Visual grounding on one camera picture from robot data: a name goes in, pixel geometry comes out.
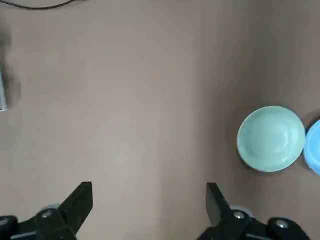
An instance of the metal object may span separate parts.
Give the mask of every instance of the metal object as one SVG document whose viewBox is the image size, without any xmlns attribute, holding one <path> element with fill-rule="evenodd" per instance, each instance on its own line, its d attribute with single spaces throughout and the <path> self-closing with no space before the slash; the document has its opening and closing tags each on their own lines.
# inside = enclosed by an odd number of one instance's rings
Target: metal object
<svg viewBox="0 0 320 240">
<path fill-rule="evenodd" d="M 52 215 L 52 212 L 50 210 L 46 211 L 44 214 L 42 214 L 42 218 L 46 219 Z"/>
<path fill-rule="evenodd" d="M 83 182 L 58 209 L 42 210 L 21 223 L 15 216 L 0 217 L 0 240 L 76 240 L 92 208 L 92 183 Z"/>
<path fill-rule="evenodd" d="M 0 226 L 4 226 L 9 222 L 9 220 L 7 218 L 4 218 L 2 220 L 0 220 Z"/>
<path fill-rule="evenodd" d="M 7 106 L 3 76 L 0 69 L 0 112 L 5 112 L 5 111 L 8 111 L 8 106 Z"/>
<path fill-rule="evenodd" d="M 233 214 L 237 219 L 244 219 L 245 215 L 240 211 L 235 211 Z"/>
<path fill-rule="evenodd" d="M 288 228 L 288 223 L 286 223 L 286 221 L 281 220 L 281 219 L 277 220 L 277 221 L 275 222 L 275 224 L 277 224 L 277 226 L 278 226 L 279 228 L 282 228 L 282 229 L 287 229 L 287 228 Z"/>
<path fill-rule="evenodd" d="M 198 240 L 310 240 L 289 219 L 275 217 L 263 224 L 245 211 L 231 209 L 215 183 L 207 184 L 206 212 L 212 226 Z"/>
</svg>

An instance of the cable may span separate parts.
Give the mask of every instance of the cable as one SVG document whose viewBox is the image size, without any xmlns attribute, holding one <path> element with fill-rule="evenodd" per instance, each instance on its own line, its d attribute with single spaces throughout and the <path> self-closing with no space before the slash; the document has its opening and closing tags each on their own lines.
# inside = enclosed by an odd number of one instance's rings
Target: cable
<svg viewBox="0 0 320 240">
<path fill-rule="evenodd" d="M 32 6 L 23 6 L 23 5 L 19 5 L 10 1 L 6 1 L 6 0 L 0 0 L 0 4 L 5 4 L 5 5 L 9 5 L 18 9 L 25 9 L 25 10 L 51 10 L 51 9 L 58 9 L 61 7 L 64 7 L 66 5 L 72 4 L 74 2 L 76 2 L 78 0 L 68 0 L 66 2 L 57 4 L 57 5 L 53 5 L 53 6 L 44 6 L 44 7 L 32 7 Z"/>
</svg>

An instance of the light green bowl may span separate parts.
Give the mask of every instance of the light green bowl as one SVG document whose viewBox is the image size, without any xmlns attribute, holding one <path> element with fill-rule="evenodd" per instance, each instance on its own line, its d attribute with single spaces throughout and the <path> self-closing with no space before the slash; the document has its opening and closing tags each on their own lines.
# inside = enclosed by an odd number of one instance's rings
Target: light green bowl
<svg viewBox="0 0 320 240">
<path fill-rule="evenodd" d="M 242 123 L 237 148 L 243 161 L 260 172 L 277 172 L 301 155 L 306 131 L 300 118 L 281 106 L 266 106 Z"/>
</svg>

